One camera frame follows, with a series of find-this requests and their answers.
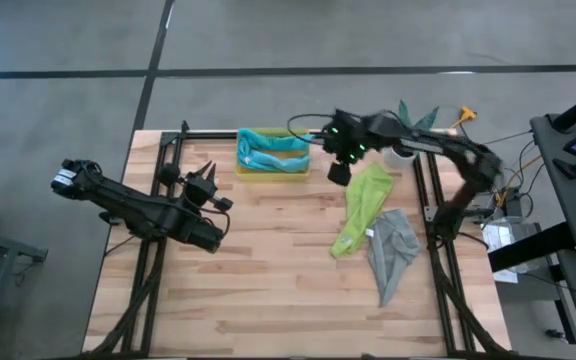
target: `gray floor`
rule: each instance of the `gray floor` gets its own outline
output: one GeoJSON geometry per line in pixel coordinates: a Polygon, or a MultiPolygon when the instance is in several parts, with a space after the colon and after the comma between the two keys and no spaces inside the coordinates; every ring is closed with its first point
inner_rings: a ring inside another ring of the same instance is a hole
{"type": "MultiPolygon", "coordinates": [[[[163,4],[0,0],[0,71],[145,69],[163,4]]],[[[576,64],[576,0],[178,0],[160,68],[504,64],[576,64]]],[[[99,209],[53,195],[49,183],[65,157],[121,176],[143,83],[0,80],[0,233],[50,249],[21,287],[9,286],[0,359],[80,350],[108,228],[99,209]]],[[[471,106],[479,119],[468,134],[487,141],[576,102],[576,73],[158,79],[145,128],[284,126],[298,113],[371,112],[399,99],[413,117],[441,106],[436,126],[471,106]]],[[[529,139],[492,148],[510,165],[529,139]]],[[[532,194],[531,220],[561,221],[545,171],[532,194]]],[[[543,336],[560,328],[551,304],[502,305],[515,350],[576,359],[576,345],[543,336]]]]}

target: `wooden table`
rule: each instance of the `wooden table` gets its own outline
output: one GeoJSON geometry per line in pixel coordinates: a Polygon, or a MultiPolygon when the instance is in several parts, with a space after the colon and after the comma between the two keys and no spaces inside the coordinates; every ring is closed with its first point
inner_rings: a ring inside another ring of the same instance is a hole
{"type": "MultiPolygon", "coordinates": [[[[135,133],[126,185],[150,191],[160,134],[135,133]]],[[[315,146],[311,155],[305,183],[242,183],[234,174],[233,140],[184,141],[182,173],[208,160],[217,163],[218,195],[234,202],[232,225],[216,254],[168,241],[151,355],[445,355],[427,251],[406,270],[390,304],[378,308],[366,244],[354,255],[330,256],[345,222],[344,188],[326,179],[331,156],[315,146]]],[[[352,170],[357,173],[373,161],[382,162],[382,156],[371,152],[352,170]]],[[[450,198],[461,178],[446,159],[439,158],[438,167],[450,198]]],[[[383,210],[405,210],[425,248],[412,167],[389,173],[395,185],[383,210]]],[[[218,215],[212,218],[223,227],[218,215]]],[[[474,226],[462,231],[480,236],[474,226]]],[[[116,227],[108,246],[128,236],[116,227]]],[[[496,341],[510,348],[486,250],[467,238],[457,239],[455,246],[470,307],[496,341]]],[[[138,248],[134,240],[105,259],[84,350],[99,344],[125,310],[138,248]]],[[[451,317],[461,344],[454,308],[451,317]]]]}

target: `gray cloth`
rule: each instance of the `gray cloth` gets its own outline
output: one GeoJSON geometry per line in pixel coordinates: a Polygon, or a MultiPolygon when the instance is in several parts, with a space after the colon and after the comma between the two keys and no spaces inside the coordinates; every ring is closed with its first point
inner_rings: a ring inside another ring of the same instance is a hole
{"type": "Polygon", "coordinates": [[[419,254],[419,240],[402,210],[382,213],[368,229],[373,231],[368,236],[368,261],[377,280],[379,307],[384,307],[392,299],[404,270],[419,254]]]}

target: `green plant leaf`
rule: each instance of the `green plant leaf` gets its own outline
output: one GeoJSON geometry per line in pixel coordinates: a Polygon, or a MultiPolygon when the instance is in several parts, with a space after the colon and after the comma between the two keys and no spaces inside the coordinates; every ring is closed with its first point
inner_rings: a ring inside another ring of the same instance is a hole
{"type": "Polygon", "coordinates": [[[401,118],[401,122],[408,126],[412,126],[412,122],[410,121],[410,116],[408,115],[408,106],[403,100],[399,100],[399,117],[401,118]]]}
{"type": "Polygon", "coordinates": [[[430,128],[432,128],[433,124],[435,123],[435,119],[437,118],[438,112],[439,107],[434,108],[426,116],[417,121],[417,123],[415,124],[415,129],[430,130],[430,128]]]}

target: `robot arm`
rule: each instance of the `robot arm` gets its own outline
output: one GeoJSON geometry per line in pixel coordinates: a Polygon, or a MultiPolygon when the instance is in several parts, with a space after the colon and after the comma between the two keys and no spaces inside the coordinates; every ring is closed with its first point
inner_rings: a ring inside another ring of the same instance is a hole
{"type": "Polygon", "coordinates": [[[50,186],[65,198],[89,200],[106,209],[100,214],[103,220],[108,222],[110,216],[121,218],[130,232],[141,239],[150,241],[167,236],[214,253],[225,234],[201,216],[201,207],[210,201],[225,214],[232,202],[215,196],[214,166],[206,179],[202,177],[209,165],[186,178],[179,177],[179,169],[164,166],[158,174],[162,183],[167,186],[185,183],[179,198],[148,196],[106,178],[99,165],[88,160],[64,160],[50,186]]]}
{"type": "Polygon", "coordinates": [[[337,163],[331,165],[328,178],[343,186],[350,182],[350,165],[370,149],[423,151],[443,155],[455,163],[465,182],[451,201],[437,209],[432,221],[432,235],[441,240],[456,237],[468,204],[477,193],[490,190],[501,173],[501,160],[486,146],[460,136],[408,128],[388,111],[359,117],[336,110],[319,137],[324,139],[324,151],[336,155],[337,163]]]}

